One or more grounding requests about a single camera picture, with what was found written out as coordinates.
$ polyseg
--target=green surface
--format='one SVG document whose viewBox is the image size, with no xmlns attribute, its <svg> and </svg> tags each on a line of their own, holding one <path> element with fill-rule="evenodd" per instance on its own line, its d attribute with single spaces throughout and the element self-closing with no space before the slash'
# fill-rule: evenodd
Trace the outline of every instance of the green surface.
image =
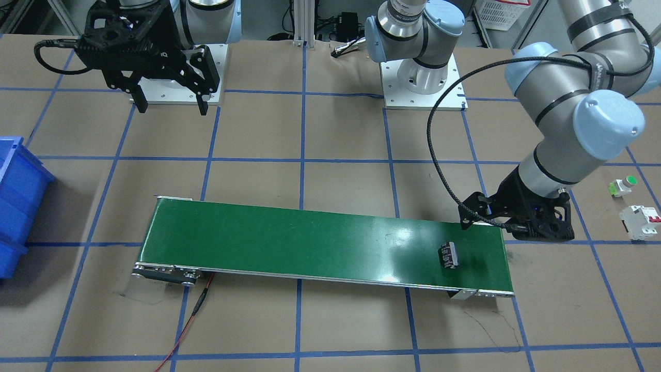
<svg viewBox="0 0 661 372">
<path fill-rule="evenodd" d="M 455 242 L 460 266 L 438 249 Z M 459 224 L 158 199 L 138 262 L 417 287 L 512 291 L 502 233 Z"/>
</svg>

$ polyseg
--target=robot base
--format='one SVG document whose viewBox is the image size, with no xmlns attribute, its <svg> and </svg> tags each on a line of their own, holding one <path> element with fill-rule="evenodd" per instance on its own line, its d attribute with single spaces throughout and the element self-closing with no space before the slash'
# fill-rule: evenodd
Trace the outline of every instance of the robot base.
<svg viewBox="0 0 661 372">
<path fill-rule="evenodd" d="M 211 55 L 214 57 L 215 66 L 220 76 L 218 91 L 212 93 L 207 103 L 209 105 L 220 104 L 220 94 L 223 91 L 223 80 L 225 74 L 225 65 L 227 64 L 227 44 L 208 44 Z M 171 80 L 149 80 L 142 78 L 140 86 L 145 93 L 147 102 L 150 105 L 197 105 L 195 94 L 187 88 L 182 87 L 177 82 Z"/>
<path fill-rule="evenodd" d="M 434 103 L 446 91 L 452 83 L 459 79 L 457 62 L 454 55 L 447 63 L 446 84 L 441 91 L 435 94 L 422 95 L 413 93 L 397 81 L 397 70 L 402 64 L 402 60 L 381 63 L 381 84 L 383 85 L 383 96 L 385 97 L 386 109 L 399 110 L 428 110 L 434 106 Z M 467 108 L 468 103 L 463 91 L 462 84 L 457 85 L 449 95 L 441 102 L 438 107 L 442 111 L 459 111 Z"/>
</svg>

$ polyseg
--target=grey floor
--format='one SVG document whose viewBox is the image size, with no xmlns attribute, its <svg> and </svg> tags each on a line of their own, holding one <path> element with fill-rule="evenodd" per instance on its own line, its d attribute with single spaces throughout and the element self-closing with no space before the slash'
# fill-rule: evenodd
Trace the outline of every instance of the grey floor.
<svg viewBox="0 0 661 372">
<path fill-rule="evenodd" d="M 154 194 L 457 221 L 428 160 L 427 113 L 383 110 L 379 68 L 363 52 L 335 60 L 325 43 L 242 41 L 220 108 L 139 114 L 98 72 L 41 68 L 40 39 L 0 38 L 0 135 L 23 136 L 57 177 L 28 254 L 0 284 L 0 371 L 156 367 L 201 288 L 130 277 Z M 49 52 L 55 66 L 80 67 Z M 465 73 L 511 53 L 456 56 Z M 502 70 L 481 75 L 464 85 L 468 109 L 434 122 L 460 198 L 495 192 L 541 139 Z M 575 241 L 505 235 L 516 298 L 218 275 L 165 370 L 661 370 L 661 239 L 632 244 L 617 215 L 660 208 L 661 92 L 636 100 L 644 136 L 573 189 Z M 607 184 L 626 175 L 642 183 L 612 199 Z"/>
</svg>

